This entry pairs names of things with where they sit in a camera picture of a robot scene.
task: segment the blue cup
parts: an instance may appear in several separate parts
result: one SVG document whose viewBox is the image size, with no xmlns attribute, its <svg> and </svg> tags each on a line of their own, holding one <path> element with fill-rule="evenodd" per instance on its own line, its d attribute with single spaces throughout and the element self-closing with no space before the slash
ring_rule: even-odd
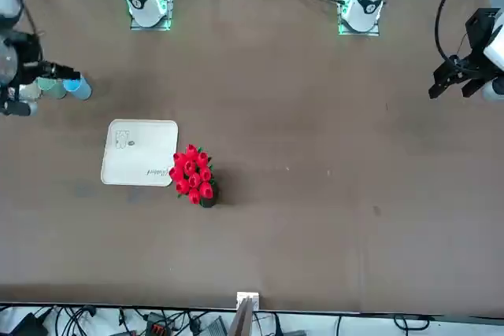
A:
<svg viewBox="0 0 504 336">
<path fill-rule="evenodd" d="M 87 100 L 91 96 L 91 87 L 82 75 L 77 80 L 64 80 L 63 87 L 79 100 Z"/>
</svg>

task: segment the black pot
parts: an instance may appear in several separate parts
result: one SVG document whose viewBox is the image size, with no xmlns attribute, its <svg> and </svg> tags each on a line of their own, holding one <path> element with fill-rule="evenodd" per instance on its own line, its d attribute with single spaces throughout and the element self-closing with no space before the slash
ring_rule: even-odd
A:
<svg viewBox="0 0 504 336">
<path fill-rule="evenodd" d="M 212 198 L 202 198 L 199 200 L 199 204 L 203 208 L 211 208 L 217 203 L 217 200 L 219 198 L 219 187 L 217 186 L 217 183 L 213 181 L 212 184 L 210 184 L 212 187 L 212 192 L 213 192 L 213 197 Z"/>
</svg>

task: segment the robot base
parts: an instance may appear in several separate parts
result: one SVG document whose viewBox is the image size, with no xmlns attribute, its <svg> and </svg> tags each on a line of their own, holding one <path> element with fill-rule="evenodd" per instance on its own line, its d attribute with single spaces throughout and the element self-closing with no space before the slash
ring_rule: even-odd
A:
<svg viewBox="0 0 504 336">
<path fill-rule="evenodd" d="M 378 20 L 380 19 L 380 11 L 378 11 L 378 17 L 376 18 L 376 23 L 374 27 L 372 27 L 369 31 L 360 32 L 355 31 L 350 28 L 348 24 L 343 19 L 343 14 L 347 11 L 347 5 L 350 0 L 343 0 L 345 4 L 338 4 L 337 13 L 338 13 L 338 34 L 339 35 L 380 35 L 380 29 L 378 28 Z"/>
<path fill-rule="evenodd" d="M 129 8 L 130 15 L 132 14 L 132 5 L 128 0 L 126 0 Z M 162 9 L 166 10 L 166 14 L 152 27 L 142 27 L 139 25 L 135 19 L 132 17 L 132 24 L 130 29 L 132 31 L 169 31 L 172 27 L 172 17 L 173 17 L 173 0 L 161 0 Z"/>
</svg>

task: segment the cup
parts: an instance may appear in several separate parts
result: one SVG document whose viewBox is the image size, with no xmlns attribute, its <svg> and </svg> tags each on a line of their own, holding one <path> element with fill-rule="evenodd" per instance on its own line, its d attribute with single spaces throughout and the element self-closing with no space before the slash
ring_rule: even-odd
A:
<svg viewBox="0 0 504 336">
<path fill-rule="evenodd" d="M 38 78 L 37 86 L 39 86 L 43 94 L 50 98 L 63 98 L 66 95 L 63 81 L 59 79 Z"/>
<path fill-rule="evenodd" d="M 65 89 L 79 100 L 87 100 L 91 96 L 91 87 L 81 75 L 77 80 L 63 80 Z"/>
</svg>

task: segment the metal bracket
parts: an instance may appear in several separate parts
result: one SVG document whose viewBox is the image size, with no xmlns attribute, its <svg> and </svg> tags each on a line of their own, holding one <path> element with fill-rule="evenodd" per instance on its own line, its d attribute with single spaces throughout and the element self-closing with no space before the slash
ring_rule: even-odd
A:
<svg viewBox="0 0 504 336">
<path fill-rule="evenodd" d="M 259 293 L 249 293 L 246 291 L 238 291 L 236 293 L 236 309 L 245 301 L 247 298 L 252 300 L 253 311 L 259 311 Z"/>
</svg>

